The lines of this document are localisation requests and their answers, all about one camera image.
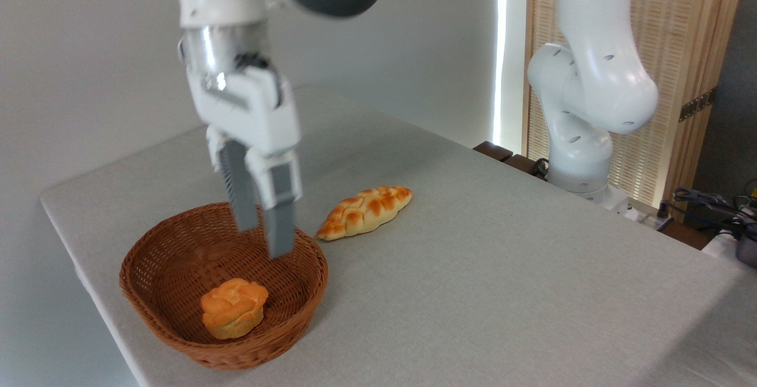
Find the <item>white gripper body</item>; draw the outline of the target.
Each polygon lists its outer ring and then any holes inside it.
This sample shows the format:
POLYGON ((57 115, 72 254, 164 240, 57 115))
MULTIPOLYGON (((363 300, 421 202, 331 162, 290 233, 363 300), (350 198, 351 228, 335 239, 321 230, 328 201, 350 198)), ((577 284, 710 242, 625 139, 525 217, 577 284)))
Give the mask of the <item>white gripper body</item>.
POLYGON ((224 73, 220 89, 208 89, 212 75, 186 70, 198 117, 225 136, 272 157, 295 149, 301 133, 294 96, 272 69, 247 66, 224 73))

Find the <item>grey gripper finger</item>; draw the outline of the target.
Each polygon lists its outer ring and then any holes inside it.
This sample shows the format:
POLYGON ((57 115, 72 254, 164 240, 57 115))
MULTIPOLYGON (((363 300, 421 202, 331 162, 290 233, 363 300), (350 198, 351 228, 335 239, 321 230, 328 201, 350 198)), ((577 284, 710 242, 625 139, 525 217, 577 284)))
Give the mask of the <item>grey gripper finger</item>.
POLYGON ((245 163, 247 148, 224 136, 216 127, 206 129, 206 144, 213 170, 224 178, 238 231, 254 230, 258 226, 258 215, 254 182, 245 163))
POLYGON ((249 148, 245 164, 258 190, 271 259, 295 246, 295 202, 303 195, 300 164, 294 150, 266 157, 249 148))

